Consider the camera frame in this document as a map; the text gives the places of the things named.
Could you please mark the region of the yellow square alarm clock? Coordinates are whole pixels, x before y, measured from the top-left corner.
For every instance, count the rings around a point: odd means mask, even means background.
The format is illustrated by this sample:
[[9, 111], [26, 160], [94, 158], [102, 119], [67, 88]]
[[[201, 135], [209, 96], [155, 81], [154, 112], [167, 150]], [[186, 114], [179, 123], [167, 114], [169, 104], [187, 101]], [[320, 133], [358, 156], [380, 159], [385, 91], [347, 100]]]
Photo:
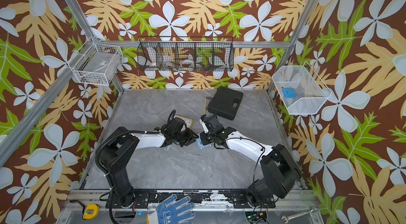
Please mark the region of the yellow square alarm clock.
[[182, 119], [186, 123], [186, 126], [190, 129], [192, 129], [193, 120], [191, 118], [187, 118], [187, 117], [183, 117], [183, 116], [179, 116], [179, 115], [175, 115], [175, 117]]

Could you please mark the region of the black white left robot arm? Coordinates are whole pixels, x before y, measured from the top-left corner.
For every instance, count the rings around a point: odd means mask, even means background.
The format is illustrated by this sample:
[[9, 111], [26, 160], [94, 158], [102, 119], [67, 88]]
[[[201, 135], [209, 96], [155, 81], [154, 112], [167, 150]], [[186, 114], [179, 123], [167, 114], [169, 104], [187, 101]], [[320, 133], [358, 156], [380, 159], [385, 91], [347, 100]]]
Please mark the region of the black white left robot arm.
[[133, 186], [129, 180], [127, 164], [136, 150], [161, 148], [173, 143], [184, 147], [194, 143], [198, 135], [185, 121], [175, 117], [153, 131], [129, 130], [121, 126], [96, 149], [95, 162], [103, 171], [109, 187], [110, 206], [129, 207], [133, 204]]

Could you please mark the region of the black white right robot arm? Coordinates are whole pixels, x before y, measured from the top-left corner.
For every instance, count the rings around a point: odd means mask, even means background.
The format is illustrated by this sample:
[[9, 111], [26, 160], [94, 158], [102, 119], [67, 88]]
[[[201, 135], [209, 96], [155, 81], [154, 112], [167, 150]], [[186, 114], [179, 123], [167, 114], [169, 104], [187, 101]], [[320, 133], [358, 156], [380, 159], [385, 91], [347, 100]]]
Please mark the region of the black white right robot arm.
[[225, 128], [215, 115], [202, 115], [199, 122], [204, 129], [200, 136], [204, 145], [212, 143], [220, 150], [232, 150], [253, 160], [253, 175], [261, 168], [263, 178], [253, 178], [245, 190], [246, 200], [252, 207], [262, 204], [274, 207], [274, 198], [284, 199], [301, 179], [296, 161], [283, 145], [265, 145], [232, 127]]

